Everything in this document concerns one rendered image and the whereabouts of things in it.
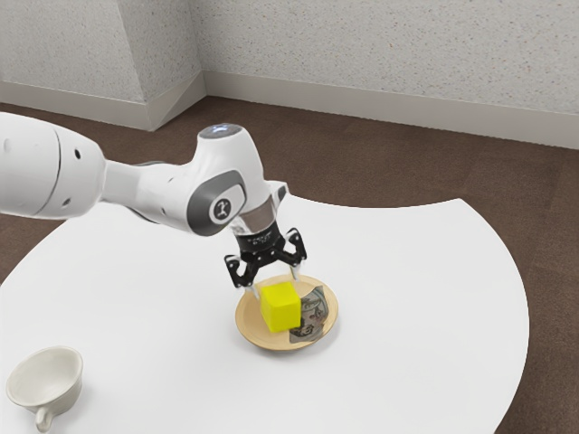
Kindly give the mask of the yellow cube block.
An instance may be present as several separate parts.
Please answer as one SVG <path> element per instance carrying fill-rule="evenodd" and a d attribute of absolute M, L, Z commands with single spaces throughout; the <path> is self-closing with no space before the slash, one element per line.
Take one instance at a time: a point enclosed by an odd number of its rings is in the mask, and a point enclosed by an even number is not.
<path fill-rule="evenodd" d="M 262 287 L 260 309 L 272 333 L 297 328 L 301 324 L 301 299 L 288 281 Z"/>

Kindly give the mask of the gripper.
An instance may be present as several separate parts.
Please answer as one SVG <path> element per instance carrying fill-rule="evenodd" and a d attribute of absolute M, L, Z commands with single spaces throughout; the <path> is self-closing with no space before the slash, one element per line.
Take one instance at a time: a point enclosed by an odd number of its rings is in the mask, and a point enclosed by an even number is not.
<path fill-rule="evenodd" d="M 260 267 L 276 260 L 289 265 L 294 281 L 299 281 L 299 269 L 306 259 L 306 248 L 297 228 L 291 228 L 281 236 L 277 223 L 272 223 L 265 230 L 251 235 L 236 235 L 241 256 L 226 255 L 225 266 L 236 288 L 244 288 L 257 300 L 260 300 L 259 290 L 254 280 Z"/>

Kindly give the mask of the white ceramic cup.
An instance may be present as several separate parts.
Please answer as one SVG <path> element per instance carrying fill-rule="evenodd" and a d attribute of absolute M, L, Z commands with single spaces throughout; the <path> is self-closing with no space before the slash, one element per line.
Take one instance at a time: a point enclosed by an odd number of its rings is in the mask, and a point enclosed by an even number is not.
<path fill-rule="evenodd" d="M 73 348 L 44 348 L 16 365 L 6 381 L 7 397 L 34 415 L 40 434 L 48 434 L 53 420 L 79 399 L 83 367 L 81 354 Z"/>

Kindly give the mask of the tan round plate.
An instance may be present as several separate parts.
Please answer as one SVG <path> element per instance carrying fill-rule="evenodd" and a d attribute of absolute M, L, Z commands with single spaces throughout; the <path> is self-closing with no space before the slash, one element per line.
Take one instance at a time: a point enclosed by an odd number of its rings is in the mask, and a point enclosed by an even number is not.
<path fill-rule="evenodd" d="M 281 282 L 290 282 L 301 299 L 301 324 L 297 328 L 272 333 L 261 315 L 261 288 Z M 338 302 L 334 292 L 320 280 L 300 276 L 267 278 L 257 284 L 260 300 L 246 292 L 235 312 L 236 325 L 252 344 L 272 351 L 292 351 L 312 345 L 325 336 L 337 321 Z"/>

